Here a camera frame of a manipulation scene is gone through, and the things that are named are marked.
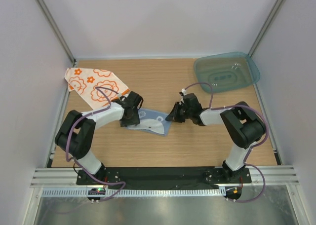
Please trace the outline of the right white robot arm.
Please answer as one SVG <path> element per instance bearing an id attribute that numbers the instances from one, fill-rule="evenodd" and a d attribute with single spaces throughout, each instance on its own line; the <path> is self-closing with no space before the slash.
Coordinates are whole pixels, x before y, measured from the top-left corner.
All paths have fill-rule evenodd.
<path id="1" fill-rule="evenodd" d="M 229 184 L 240 178 L 251 149 L 268 133 L 265 121 L 244 101 L 228 107 L 204 108 L 195 94 L 186 94 L 174 104 L 165 120 L 184 123 L 187 119 L 198 126 L 225 126 L 233 142 L 229 156 L 222 163 L 222 177 Z"/>

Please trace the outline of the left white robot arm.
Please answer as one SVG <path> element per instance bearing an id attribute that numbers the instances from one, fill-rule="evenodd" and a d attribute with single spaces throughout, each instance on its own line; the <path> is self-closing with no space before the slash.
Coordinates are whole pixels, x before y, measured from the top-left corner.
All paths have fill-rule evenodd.
<path id="1" fill-rule="evenodd" d="M 73 159 L 86 170 L 89 182 L 98 186 L 104 181 L 105 166 L 91 149 L 95 130 L 114 121 L 118 121 L 121 127 L 140 124 L 138 111 L 143 102 L 143 97 L 131 91 L 97 110 L 72 110 L 57 132 L 55 144 L 66 153 L 68 160 Z"/>

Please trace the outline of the white orange flower towel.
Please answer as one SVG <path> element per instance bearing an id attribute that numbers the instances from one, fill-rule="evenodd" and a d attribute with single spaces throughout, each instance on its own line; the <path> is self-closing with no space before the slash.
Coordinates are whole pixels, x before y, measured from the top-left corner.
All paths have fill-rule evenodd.
<path id="1" fill-rule="evenodd" d="M 109 101 L 130 91 L 129 87 L 113 72 L 102 69 L 70 68 L 65 80 L 68 90 L 75 91 L 92 108 L 106 106 Z"/>

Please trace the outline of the blue terry towel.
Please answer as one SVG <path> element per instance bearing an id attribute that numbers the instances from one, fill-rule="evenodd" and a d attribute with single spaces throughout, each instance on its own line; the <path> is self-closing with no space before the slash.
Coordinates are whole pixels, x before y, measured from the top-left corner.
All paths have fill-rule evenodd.
<path id="1" fill-rule="evenodd" d="M 167 136 L 171 126 L 171 122 L 166 120 L 167 113 L 141 108 L 138 114 L 140 123 L 128 126 L 126 129 Z"/>

